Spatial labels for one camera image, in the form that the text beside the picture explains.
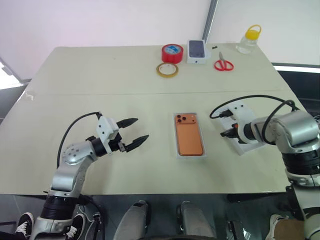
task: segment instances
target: scissors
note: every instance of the scissors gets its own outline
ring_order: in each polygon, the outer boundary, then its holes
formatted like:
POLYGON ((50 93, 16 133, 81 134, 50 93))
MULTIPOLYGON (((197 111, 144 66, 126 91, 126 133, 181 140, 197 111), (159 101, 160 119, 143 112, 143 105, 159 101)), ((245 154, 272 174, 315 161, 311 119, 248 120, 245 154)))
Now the scissors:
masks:
POLYGON ((234 69, 234 65, 231 62, 225 60, 221 52, 219 52, 219 57, 220 60, 214 63, 215 69, 217 69, 218 71, 231 71, 232 69, 234 69))

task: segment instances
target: sneaker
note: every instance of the sneaker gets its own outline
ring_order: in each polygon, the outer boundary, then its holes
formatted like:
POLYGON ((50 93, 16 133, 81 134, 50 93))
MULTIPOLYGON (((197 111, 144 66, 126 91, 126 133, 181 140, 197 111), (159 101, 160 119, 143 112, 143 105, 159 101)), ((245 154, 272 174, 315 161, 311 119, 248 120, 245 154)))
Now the sneaker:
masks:
POLYGON ((77 214, 73 220, 69 232, 65 234, 65 240, 78 240, 85 228, 85 215, 77 214))
POLYGON ((34 224, 34 216, 32 215, 32 213, 26 212, 21 215, 15 233, 18 235, 23 235, 25 239, 28 239, 31 235, 32 227, 34 224))
POLYGON ((270 230, 268 235, 265 237, 265 240, 275 240, 275 228, 277 223, 281 220, 285 219, 283 216, 278 214, 273 214, 270 217, 270 230))

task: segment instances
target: metal pole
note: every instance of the metal pole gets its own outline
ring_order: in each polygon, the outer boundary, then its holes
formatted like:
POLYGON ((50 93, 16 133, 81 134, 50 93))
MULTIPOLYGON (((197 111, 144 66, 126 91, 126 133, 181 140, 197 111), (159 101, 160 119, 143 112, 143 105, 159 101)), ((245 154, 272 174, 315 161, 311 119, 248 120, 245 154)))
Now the metal pole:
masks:
POLYGON ((202 39, 207 42, 211 31, 212 23, 214 22, 215 12, 217 8, 218 0, 211 0, 208 16, 206 17, 206 22, 203 30, 202 39))

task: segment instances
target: table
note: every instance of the table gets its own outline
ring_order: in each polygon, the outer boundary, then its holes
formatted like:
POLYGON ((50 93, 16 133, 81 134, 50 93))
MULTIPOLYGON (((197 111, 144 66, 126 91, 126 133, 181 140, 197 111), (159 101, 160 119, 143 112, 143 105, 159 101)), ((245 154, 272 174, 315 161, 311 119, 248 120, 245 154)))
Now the table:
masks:
MULTIPOLYGON (((0 125, 0 193, 48 190, 66 128, 94 111, 116 121, 139 118, 120 130, 127 144, 150 137, 134 151, 115 152, 93 163, 84 194, 283 192, 289 182, 277 148, 266 145, 239 156, 209 113, 227 100, 251 94, 292 99, 302 106, 260 49, 243 55, 234 44, 217 46, 205 65, 179 63, 174 78, 156 73, 161 46, 54 49, 0 125), (219 51, 233 62, 234 71, 213 69, 219 51), (207 158, 176 158, 173 113, 178 112, 197 112, 207 158)), ((279 104, 264 98, 244 102, 258 117, 279 104)), ((96 124, 94 116, 77 123, 65 145, 97 135, 96 124)))

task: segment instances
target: black sneaker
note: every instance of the black sneaker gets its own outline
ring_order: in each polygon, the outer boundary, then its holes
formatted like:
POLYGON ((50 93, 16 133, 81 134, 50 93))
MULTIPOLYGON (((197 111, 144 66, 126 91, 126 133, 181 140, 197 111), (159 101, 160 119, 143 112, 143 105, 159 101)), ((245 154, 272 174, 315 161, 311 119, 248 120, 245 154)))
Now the black sneaker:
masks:
POLYGON ((18 227, 15 230, 15 234, 23 235, 25 239, 28 239, 31 235, 32 227, 35 224, 35 219, 32 213, 26 212, 21 215, 18 227))
POLYGON ((85 224, 86 224, 85 215, 77 214, 72 220, 70 231, 65 234, 65 239, 78 240, 84 231, 85 224))

